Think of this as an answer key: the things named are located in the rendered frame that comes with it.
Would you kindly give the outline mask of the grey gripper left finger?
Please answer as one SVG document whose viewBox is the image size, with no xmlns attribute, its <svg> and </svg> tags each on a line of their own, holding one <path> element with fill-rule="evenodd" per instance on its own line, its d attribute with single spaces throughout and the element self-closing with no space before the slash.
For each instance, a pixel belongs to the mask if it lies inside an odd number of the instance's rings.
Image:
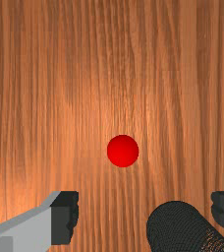
<svg viewBox="0 0 224 252">
<path fill-rule="evenodd" d="M 54 191 L 36 208 L 0 223 L 0 252 L 47 252 L 68 245 L 79 218 L 79 193 Z"/>
</svg>

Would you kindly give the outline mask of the red ball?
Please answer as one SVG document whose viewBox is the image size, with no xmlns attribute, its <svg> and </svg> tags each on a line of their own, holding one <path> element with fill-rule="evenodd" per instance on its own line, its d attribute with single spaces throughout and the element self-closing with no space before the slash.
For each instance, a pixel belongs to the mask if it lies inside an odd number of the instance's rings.
<svg viewBox="0 0 224 252">
<path fill-rule="evenodd" d="M 118 167 L 131 166 L 138 159 L 139 153 L 137 142 L 128 135 L 118 135 L 107 145 L 107 156 Z"/>
</svg>

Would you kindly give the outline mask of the dark mesh basket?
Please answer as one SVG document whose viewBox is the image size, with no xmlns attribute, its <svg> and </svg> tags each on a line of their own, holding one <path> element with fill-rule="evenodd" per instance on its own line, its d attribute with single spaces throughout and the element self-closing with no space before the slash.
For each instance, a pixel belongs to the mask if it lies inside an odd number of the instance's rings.
<svg viewBox="0 0 224 252">
<path fill-rule="evenodd" d="M 146 223 L 151 252 L 224 252 L 224 237 L 192 205 L 171 201 Z"/>
</svg>

